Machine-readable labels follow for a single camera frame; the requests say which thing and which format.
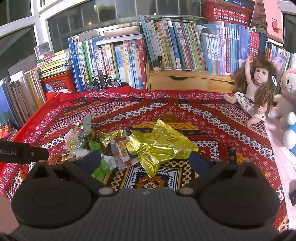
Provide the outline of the brown haired doll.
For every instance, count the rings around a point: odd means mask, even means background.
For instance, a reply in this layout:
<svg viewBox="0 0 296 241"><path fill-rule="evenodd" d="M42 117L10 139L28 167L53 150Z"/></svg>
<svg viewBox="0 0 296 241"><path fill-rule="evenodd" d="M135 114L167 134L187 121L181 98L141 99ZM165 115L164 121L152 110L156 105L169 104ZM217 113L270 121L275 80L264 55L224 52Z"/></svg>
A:
<svg viewBox="0 0 296 241"><path fill-rule="evenodd" d="M266 58L253 59L248 56L244 68L233 74L233 94L225 94L225 101L238 103L250 115L245 124L248 128L265 121L269 113L276 88L277 70Z"/></svg>

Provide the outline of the red plastic crate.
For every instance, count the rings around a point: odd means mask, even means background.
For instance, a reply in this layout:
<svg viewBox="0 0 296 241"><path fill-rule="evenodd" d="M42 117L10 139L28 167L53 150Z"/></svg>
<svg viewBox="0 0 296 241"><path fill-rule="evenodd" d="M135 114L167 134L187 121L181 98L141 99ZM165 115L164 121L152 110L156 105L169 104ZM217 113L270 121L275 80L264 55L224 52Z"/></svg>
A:
<svg viewBox="0 0 296 241"><path fill-rule="evenodd" d="M45 93L71 92L76 93L75 79L72 70L41 80Z"/></svg>

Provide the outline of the large gold foil wrapper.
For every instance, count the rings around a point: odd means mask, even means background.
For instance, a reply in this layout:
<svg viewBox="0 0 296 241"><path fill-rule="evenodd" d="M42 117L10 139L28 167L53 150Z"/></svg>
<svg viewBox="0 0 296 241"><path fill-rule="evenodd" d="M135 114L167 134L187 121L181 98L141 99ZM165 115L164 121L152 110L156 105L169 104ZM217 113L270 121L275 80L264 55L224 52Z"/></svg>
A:
<svg viewBox="0 0 296 241"><path fill-rule="evenodd" d="M156 176L161 164L172 159L185 160L198 147L183 134L158 119L151 133L132 131L126 149L137 155L140 164L150 176Z"/></svg>

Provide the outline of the blue white plush toy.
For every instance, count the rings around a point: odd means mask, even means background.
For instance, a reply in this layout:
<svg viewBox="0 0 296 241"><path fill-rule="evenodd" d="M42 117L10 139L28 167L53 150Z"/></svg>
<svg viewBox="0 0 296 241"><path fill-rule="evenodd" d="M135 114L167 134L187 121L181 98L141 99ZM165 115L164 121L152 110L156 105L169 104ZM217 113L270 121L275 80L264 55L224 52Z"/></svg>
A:
<svg viewBox="0 0 296 241"><path fill-rule="evenodd" d="M295 113L290 112L287 115L286 121L287 121L287 128L285 130L285 133L283 134L283 143L284 143L284 146L295 155L296 154Z"/></svg>

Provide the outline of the green plastic wrapper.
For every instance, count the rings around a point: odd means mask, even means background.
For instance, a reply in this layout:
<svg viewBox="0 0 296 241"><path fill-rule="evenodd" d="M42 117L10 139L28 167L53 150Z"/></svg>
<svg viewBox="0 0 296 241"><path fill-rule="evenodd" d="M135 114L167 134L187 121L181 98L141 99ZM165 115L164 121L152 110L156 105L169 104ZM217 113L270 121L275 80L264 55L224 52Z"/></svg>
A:
<svg viewBox="0 0 296 241"><path fill-rule="evenodd" d="M105 146L101 142L90 141L89 147L92 151L98 151L98 154L96 154L96 161L98 163L98 167L91 174L91 176L97 179L98 181L103 182L106 174L110 172L109 165L105 161L103 154L105 151Z"/></svg>

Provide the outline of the white plush bunny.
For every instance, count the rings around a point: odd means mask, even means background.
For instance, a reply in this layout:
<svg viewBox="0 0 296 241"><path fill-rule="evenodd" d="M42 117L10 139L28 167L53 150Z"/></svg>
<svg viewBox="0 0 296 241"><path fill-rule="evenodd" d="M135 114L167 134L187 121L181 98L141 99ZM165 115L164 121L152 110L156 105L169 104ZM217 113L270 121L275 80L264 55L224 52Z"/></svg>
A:
<svg viewBox="0 0 296 241"><path fill-rule="evenodd" d="M281 94L276 94L273 101L276 103L271 108L270 114L280 119L282 126L287 125L287 115L295 110L295 68L288 69L280 81Z"/></svg>

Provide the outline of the red basket on books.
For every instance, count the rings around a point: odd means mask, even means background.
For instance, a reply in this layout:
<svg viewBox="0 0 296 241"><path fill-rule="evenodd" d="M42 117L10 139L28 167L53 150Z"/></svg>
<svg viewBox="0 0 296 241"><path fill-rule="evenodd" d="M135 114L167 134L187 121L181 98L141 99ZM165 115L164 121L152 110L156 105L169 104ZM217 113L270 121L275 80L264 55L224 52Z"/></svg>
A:
<svg viewBox="0 0 296 241"><path fill-rule="evenodd" d="M209 22L225 21L248 26L251 10L220 1L202 1L201 9Z"/></svg>

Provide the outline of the red patterned tablecloth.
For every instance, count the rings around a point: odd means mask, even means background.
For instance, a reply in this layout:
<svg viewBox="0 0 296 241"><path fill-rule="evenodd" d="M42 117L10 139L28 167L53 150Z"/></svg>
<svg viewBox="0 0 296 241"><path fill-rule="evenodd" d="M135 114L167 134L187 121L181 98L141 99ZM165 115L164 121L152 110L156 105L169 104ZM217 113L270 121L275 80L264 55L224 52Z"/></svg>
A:
<svg viewBox="0 0 296 241"><path fill-rule="evenodd" d="M276 191L280 209L274 228L289 227L285 195L265 125L250 128L237 105L228 104L223 94L201 90L142 91L122 87L83 93L59 93L49 99L15 135L15 142L46 148L48 162L60 164L65 152L65 135L86 115L92 115L97 131L120 129L128 133L150 133L157 120L185 135L199 153L211 160L241 165L252 161Z"/></svg>

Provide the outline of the wooden drawer shelf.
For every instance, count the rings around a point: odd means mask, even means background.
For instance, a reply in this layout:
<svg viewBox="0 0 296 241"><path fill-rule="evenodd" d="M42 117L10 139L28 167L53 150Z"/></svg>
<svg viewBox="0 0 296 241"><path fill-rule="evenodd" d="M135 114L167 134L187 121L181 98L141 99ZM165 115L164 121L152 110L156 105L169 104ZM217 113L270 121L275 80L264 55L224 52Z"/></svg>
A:
<svg viewBox="0 0 296 241"><path fill-rule="evenodd" d="M209 74L205 70L155 71L148 62L145 66L147 74L147 89L153 90L202 90L208 92L231 93L234 80L229 75L219 76Z"/></svg>

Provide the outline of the miniature black bicycle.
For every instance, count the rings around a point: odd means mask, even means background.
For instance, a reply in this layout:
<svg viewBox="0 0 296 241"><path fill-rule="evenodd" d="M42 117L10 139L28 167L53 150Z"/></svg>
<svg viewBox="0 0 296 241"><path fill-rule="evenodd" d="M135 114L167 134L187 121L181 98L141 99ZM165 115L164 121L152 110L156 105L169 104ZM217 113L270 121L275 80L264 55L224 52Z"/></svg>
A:
<svg viewBox="0 0 296 241"><path fill-rule="evenodd" d="M92 72L92 82L90 82L86 87L85 91L97 91L104 90L108 88L118 88L121 87L121 82L117 78L112 78L107 75L98 75L95 71Z"/></svg>

